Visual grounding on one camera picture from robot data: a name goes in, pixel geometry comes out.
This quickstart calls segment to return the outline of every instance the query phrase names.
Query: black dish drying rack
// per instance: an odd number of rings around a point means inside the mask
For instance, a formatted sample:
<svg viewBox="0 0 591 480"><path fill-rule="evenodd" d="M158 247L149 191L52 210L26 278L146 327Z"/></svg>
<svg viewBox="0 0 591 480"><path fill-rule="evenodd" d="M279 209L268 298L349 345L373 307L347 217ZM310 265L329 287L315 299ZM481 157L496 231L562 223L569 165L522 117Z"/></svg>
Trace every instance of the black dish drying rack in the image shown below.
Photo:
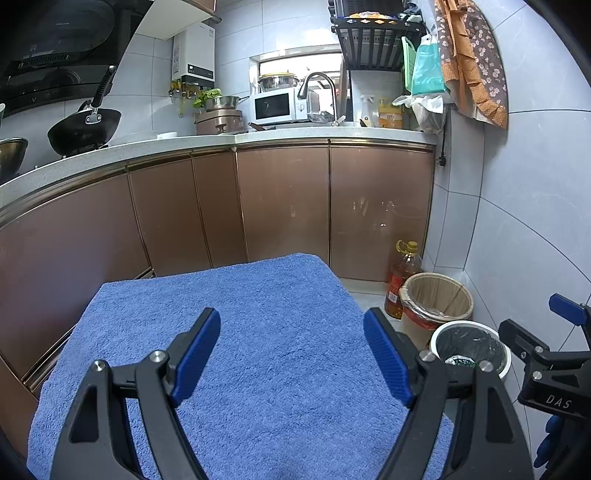
<svg viewBox="0 0 591 480"><path fill-rule="evenodd" d="M404 8L401 0L329 1L332 31L339 39L348 70L401 71L404 60L402 37L407 37L418 48L421 37L427 33L425 25L398 19L348 18L348 15L362 11L379 11L395 17Z"/></svg>

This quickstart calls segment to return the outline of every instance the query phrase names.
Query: metal bolt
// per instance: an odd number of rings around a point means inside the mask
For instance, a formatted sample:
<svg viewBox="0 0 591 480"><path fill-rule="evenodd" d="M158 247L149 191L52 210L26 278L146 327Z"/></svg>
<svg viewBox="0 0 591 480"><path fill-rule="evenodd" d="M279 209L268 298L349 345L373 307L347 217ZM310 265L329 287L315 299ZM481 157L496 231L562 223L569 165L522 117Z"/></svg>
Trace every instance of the metal bolt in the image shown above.
<svg viewBox="0 0 591 480"><path fill-rule="evenodd" d="M421 350L418 353L418 357L423 362L427 362L427 363L433 362L433 360L435 360L437 358L431 350Z"/></svg>
<svg viewBox="0 0 591 480"><path fill-rule="evenodd" d="M105 363L102 360L95 360L92 362L92 369L95 372L102 372L106 368Z"/></svg>
<svg viewBox="0 0 591 480"><path fill-rule="evenodd" d="M495 368L492 366L492 363L490 363L488 360L483 360L478 364L478 367L480 368L480 370L482 370L483 372L486 373L491 373Z"/></svg>
<svg viewBox="0 0 591 480"><path fill-rule="evenodd" d="M162 350L155 350L150 354L150 360L152 360L155 364L159 364L166 358L166 352Z"/></svg>

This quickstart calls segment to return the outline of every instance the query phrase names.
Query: table covered with blue towel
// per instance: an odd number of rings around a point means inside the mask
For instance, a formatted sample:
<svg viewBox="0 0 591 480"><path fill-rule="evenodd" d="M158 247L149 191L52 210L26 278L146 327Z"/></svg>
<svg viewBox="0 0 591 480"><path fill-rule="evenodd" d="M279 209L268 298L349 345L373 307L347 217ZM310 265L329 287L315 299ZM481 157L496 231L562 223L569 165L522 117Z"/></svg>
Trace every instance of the table covered with blue towel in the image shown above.
<svg viewBox="0 0 591 480"><path fill-rule="evenodd" d="M138 362L219 311L219 339L177 410L212 480L373 480L407 409L392 398L363 334L363 312L317 257L296 254L204 272L107 283L43 385L27 464L47 480L89 365ZM129 421L144 476L159 479L136 400ZM425 479L441 474L443 417Z"/></svg>

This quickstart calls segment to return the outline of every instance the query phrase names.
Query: range hood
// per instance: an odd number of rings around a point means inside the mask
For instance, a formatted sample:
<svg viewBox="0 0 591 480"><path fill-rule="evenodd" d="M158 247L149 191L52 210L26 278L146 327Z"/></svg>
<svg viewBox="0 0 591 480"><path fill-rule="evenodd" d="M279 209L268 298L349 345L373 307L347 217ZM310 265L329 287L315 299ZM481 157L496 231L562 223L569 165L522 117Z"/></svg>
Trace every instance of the range hood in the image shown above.
<svg viewBox="0 0 591 480"><path fill-rule="evenodd" d="M0 103L6 115L91 98L119 64L150 0L13 2L2 32Z"/></svg>

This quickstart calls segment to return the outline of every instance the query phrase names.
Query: blue glove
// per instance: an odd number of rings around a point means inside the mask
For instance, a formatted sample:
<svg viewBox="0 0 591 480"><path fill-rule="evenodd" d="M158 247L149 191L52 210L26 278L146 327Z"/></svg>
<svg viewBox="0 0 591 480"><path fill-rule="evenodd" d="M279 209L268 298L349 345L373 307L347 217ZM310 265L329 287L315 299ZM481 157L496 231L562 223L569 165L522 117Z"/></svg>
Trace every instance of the blue glove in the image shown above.
<svg viewBox="0 0 591 480"><path fill-rule="evenodd" d="M560 433L564 427L564 418L558 415L552 415L546 422L546 433L548 436L542 440L536 450L537 457L534 461L534 467L538 468L544 465L556 450Z"/></svg>

